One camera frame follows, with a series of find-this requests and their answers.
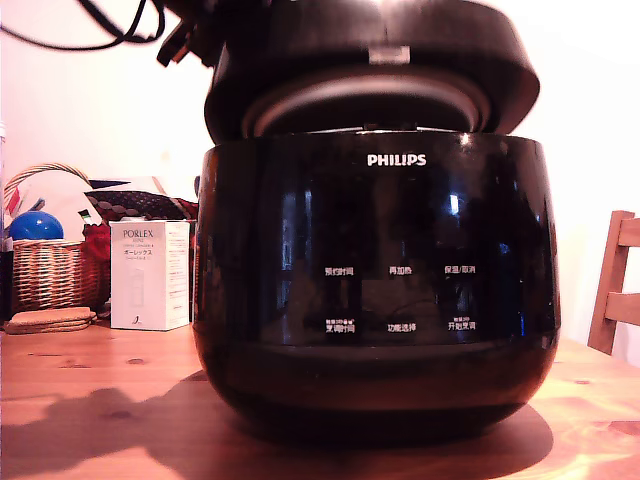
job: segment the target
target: black rice cooker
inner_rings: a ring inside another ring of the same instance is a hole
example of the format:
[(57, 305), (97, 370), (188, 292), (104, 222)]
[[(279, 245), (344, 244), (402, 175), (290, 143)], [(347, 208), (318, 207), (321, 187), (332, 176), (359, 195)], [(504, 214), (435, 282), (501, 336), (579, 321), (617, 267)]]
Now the black rice cooker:
[(560, 313), (542, 148), (507, 135), (539, 92), (509, 20), (458, 0), (221, 12), (220, 48), (205, 27), (190, 44), (215, 66), (193, 323), (215, 389), (308, 438), (471, 434), (525, 405)]

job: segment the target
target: wooden chair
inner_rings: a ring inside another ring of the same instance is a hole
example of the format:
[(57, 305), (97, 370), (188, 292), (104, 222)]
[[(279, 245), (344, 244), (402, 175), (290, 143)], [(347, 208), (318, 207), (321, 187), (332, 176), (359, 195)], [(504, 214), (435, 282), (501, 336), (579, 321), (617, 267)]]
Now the wooden chair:
[(600, 284), (591, 320), (588, 345), (611, 355), (616, 322), (640, 326), (640, 294), (623, 294), (629, 247), (640, 247), (640, 218), (631, 212), (611, 215)]

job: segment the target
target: wicker basket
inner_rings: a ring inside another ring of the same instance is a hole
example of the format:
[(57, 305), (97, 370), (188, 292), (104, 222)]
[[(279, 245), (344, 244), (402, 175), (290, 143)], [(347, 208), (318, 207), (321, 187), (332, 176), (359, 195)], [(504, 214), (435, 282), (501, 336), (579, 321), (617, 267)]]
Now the wicker basket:
[[(37, 165), (12, 178), (4, 190), (5, 199), (24, 179), (39, 172), (60, 170), (87, 177), (58, 163)], [(111, 272), (84, 248), (84, 242), (65, 240), (19, 240), (14, 242), (13, 311), (103, 305), (110, 296)]]

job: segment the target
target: inner lid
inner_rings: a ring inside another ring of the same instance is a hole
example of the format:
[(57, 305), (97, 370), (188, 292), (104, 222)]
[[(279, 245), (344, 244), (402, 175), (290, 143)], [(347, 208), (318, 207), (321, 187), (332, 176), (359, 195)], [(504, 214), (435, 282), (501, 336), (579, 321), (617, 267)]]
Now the inner lid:
[(242, 122), (245, 138), (356, 129), (483, 129), (490, 103), (472, 81), (454, 72), (413, 66), (325, 71), (259, 98)]

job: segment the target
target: basket handle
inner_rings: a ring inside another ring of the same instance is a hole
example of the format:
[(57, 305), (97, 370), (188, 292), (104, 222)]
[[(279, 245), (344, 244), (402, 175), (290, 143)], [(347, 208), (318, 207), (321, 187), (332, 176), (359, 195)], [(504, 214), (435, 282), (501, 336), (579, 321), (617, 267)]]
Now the basket handle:
[(13, 196), (14, 192), (18, 188), (18, 185), (22, 183), (23, 180), (35, 175), (36, 173), (48, 172), (48, 171), (60, 171), (60, 172), (68, 172), (77, 177), (80, 177), (84, 180), (87, 185), (91, 186), (89, 182), (89, 178), (77, 168), (70, 167), (69, 165), (65, 165), (64, 163), (42, 163), (40, 165), (34, 165), (29, 167), (22, 172), (18, 173), (15, 177), (7, 182), (4, 187), (4, 204), (9, 205), (9, 201)]

